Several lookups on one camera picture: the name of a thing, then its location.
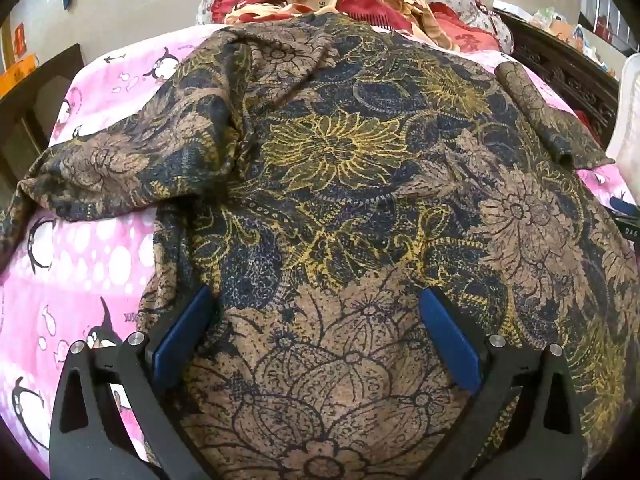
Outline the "red orange floral quilt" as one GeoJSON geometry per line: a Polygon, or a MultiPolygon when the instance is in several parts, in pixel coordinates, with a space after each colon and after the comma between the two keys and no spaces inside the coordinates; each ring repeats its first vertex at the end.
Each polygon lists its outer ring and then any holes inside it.
{"type": "Polygon", "coordinates": [[[456,52],[501,51],[489,32],[465,25],[448,6],[427,0],[201,0],[196,21],[229,25],[282,21],[308,13],[345,14],[456,52]]]}

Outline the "metal stair railing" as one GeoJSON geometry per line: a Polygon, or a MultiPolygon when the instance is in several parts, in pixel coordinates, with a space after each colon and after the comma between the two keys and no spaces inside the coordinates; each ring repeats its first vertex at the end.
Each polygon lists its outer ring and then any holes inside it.
{"type": "Polygon", "coordinates": [[[639,51],[639,44],[613,0],[582,0],[579,24],[624,55],[639,51]]]}

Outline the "dark carved wooden headboard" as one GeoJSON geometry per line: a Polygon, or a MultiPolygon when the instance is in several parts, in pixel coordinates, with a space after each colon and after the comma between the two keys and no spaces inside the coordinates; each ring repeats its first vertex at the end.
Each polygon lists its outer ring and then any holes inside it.
{"type": "Polygon", "coordinates": [[[509,12],[496,11],[514,41],[512,56],[532,70],[573,110],[583,112],[593,136],[607,148],[615,127],[620,84],[568,44],[509,12]]]}

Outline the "dark wooden side furniture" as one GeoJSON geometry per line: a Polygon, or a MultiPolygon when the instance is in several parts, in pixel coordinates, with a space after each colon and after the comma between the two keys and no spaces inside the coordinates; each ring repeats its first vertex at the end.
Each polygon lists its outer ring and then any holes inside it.
{"type": "Polygon", "coordinates": [[[17,182],[49,145],[56,116],[77,73],[85,66],[80,44],[40,63],[1,98],[1,209],[17,182]]]}

